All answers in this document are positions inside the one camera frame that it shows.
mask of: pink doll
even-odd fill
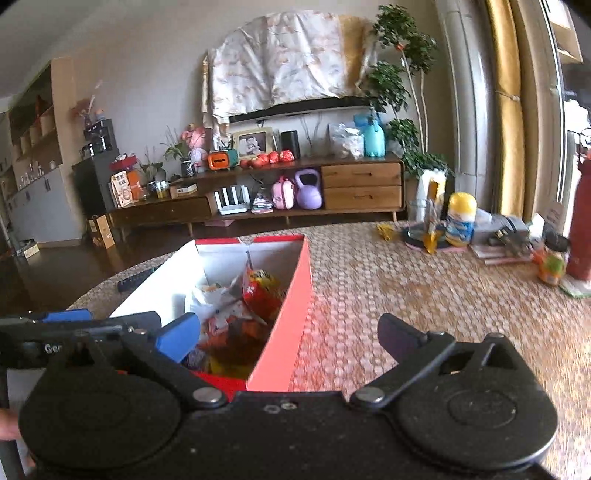
[[[181,134],[181,140],[189,147],[191,160],[198,173],[207,169],[207,151],[203,148],[205,139],[205,129],[195,124],[189,124],[188,129]]]

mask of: wooden drawer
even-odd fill
[[[325,189],[324,206],[327,210],[400,210],[402,188],[389,186]]]
[[[152,202],[133,205],[111,212],[114,228],[149,225],[151,223],[203,222],[211,218],[209,203],[205,197]]]
[[[322,167],[324,188],[402,184],[400,163],[356,163]]]

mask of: curtain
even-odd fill
[[[499,212],[524,211],[525,142],[521,109],[519,48],[509,0],[486,0],[496,57],[495,97],[499,111]]]

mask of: pink box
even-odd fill
[[[283,306],[255,369],[251,391],[287,391],[312,295],[310,250],[303,235],[189,242],[148,277],[111,315],[155,311],[166,325],[185,312],[186,297],[197,283],[229,284],[244,266],[264,268],[288,286]]]

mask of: round table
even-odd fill
[[[392,368],[380,347],[378,318],[390,312],[417,329],[445,330],[459,341],[506,334],[554,402],[558,435],[544,466],[558,478],[591,476],[591,301],[574,300],[536,278],[536,266],[487,267],[470,251],[435,255],[385,242],[375,223],[312,226],[314,296],[291,382],[294,391],[349,395]],[[393,223],[396,228],[403,224]],[[251,236],[243,237],[248,242]],[[90,290],[71,308],[109,316],[126,298],[118,280],[161,264],[162,255]]]

